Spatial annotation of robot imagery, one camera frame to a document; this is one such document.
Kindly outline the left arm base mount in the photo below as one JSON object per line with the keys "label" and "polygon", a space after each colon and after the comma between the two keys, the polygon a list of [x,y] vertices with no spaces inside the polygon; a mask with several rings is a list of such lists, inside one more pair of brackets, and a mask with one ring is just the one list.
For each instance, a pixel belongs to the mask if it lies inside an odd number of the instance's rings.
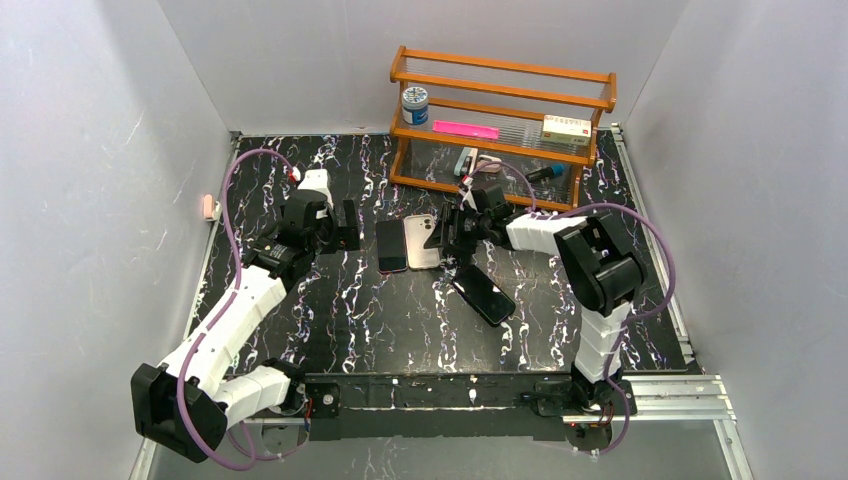
{"label": "left arm base mount", "polygon": [[281,404],[272,405],[247,424],[264,461],[282,460],[307,445],[318,419],[339,414],[339,388],[335,384],[298,382]]}

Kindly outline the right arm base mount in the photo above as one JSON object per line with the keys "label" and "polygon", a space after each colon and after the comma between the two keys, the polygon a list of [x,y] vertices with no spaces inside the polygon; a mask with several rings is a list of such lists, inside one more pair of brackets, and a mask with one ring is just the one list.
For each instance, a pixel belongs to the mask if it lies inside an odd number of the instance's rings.
{"label": "right arm base mount", "polygon": [[626,380],[543,380],[520,393],[519,400],[541,417],[561,418],[572,449],[594,457],[618,446],[638,413]]}

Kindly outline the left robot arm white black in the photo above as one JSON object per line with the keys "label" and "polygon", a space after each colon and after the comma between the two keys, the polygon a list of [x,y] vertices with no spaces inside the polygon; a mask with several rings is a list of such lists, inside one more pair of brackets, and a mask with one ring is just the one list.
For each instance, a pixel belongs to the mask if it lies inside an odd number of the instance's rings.
{"label": "left robot arm white black", "polygon": [[238,423],[284,405],[303,381],[299,367],[268,360],[232,380],[225,375],[248,337],[313,270],[317,256],[360,246],[355,202],[338,218],[329,196],[298,190],[282,217],[237,261],[225,294],[187,339],[159,364],[141,364],[130,380],[136,432],[184,458],[212,457]]}

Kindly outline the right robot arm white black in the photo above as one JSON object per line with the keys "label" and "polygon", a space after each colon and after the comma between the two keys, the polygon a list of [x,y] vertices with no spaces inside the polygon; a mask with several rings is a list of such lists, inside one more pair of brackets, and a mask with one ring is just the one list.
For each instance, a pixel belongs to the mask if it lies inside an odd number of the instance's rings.
{"label": "right robot arm white black", "polygon": [[458,203],[443,204],[425,247],[461,259],[488,241],[511,251],[558,258],[580,306],[581,340],[572,379],[586,389],[618,386],[623,335],[647,270],[626,242],[610,231],[610,215],[519,210],[494,185],[473,188],[468,195]]}

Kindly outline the phone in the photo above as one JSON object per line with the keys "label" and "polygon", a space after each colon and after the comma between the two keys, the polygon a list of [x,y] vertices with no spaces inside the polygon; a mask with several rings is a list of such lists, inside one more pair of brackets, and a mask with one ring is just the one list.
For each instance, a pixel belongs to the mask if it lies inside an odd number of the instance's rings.
{"label": "phone", "polygon": [[408,269],[408,259],[403,221],[400,219],[376,223],[378,271],[382,274],[399,273]]}
{"label": "phone", "polygon": [[499,326],[515,312],[514,301],[474,265],[460,267],[451,284],[460,297],[490,326]]}

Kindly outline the beige phone case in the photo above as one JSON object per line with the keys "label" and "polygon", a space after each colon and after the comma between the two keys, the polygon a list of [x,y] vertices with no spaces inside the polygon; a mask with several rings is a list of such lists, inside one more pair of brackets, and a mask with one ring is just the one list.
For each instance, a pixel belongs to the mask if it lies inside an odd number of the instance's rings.
{"label": "beige phone case", "polygon": [[407,263],[410,270],[429,270],[441,265],[441,256],[437,248],[426,248],[425,243],[433,233],[434,216],[419,214],[403,219]]}

